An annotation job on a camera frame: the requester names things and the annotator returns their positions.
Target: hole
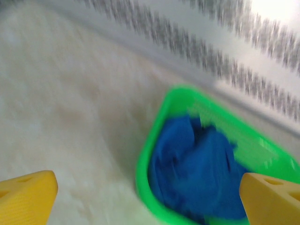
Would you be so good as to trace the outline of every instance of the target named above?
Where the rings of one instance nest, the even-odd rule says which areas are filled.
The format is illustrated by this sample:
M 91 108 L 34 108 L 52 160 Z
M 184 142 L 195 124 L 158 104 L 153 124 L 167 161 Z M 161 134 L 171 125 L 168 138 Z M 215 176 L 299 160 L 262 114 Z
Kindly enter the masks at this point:
M 0 198 L 2 198 L 4 195 L 8 194 L 9 191 L 0 191 Z
M 277 181 L 277 180 L 271 180 L 271 179 L 264 179 L 266 182 L 268 182 L 269 184 L 272 184 L 272 185 L 283 185 L 282 182 L 280 181 Z
M 20 183 L 25 183 L 27 181 L 31 180 L 31 177 L 28 177 L 28 178 L 25 178 L 23 180 L 18 180 L 17 182 L 20 182 Z
M 300 202 L 300 192 L 291 192 L 290 196 Z

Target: blue cloth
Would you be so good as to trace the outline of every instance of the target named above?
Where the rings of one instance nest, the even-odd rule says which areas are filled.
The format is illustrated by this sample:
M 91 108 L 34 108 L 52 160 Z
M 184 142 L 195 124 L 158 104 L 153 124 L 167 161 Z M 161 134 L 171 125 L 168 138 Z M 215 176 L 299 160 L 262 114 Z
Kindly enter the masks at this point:
M 246 216 L 239 186 L 248 170 L 233 155 L 236 146 L 200 118 L 168 119 L 157 140 L 148 170 L 150 188 L 166 207 L 199 224 L 204 217 Z

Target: green plastic basket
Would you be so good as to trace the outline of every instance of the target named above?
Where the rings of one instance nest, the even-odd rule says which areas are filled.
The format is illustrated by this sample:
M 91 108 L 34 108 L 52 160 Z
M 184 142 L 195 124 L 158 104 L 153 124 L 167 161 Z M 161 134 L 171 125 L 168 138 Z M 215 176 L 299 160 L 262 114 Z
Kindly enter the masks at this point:
M 264 137 L 246 123 L 233 116 L 224 108 L 198 90 L 189 87 L 171 89 L 149 133 L 145 146 L 140 154 L 136 170 L 136 188 L 140 199 L 164 224 L 196 225 L 195 222 L 166 208 L 153 195 L 148 183 L 148 165 L 156 139 L 167 118 L 185 113 L 200 115 L 202 124 L 214 124 L 230 141 L 236 142 L 238 148 L 235 158 L 242 165 L 255 173 L 300 183 L 300 167 L 295 159 Z M 247 219 L 224 220 L 209 218 L 210 225 L 248 225 Z

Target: white fluffy rug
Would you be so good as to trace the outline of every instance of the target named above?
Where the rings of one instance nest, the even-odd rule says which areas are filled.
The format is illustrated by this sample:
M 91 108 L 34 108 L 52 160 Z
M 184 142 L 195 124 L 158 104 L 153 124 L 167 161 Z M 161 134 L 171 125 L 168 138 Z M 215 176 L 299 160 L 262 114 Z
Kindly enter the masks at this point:
M 179 81 L 43 7 L 13 10 L 0 23 L 0 180 L 53 170 L 50 225 L 160 224 L 135 194 L 135 163 Z M 231 108 L 300 155 L 298 139 Z

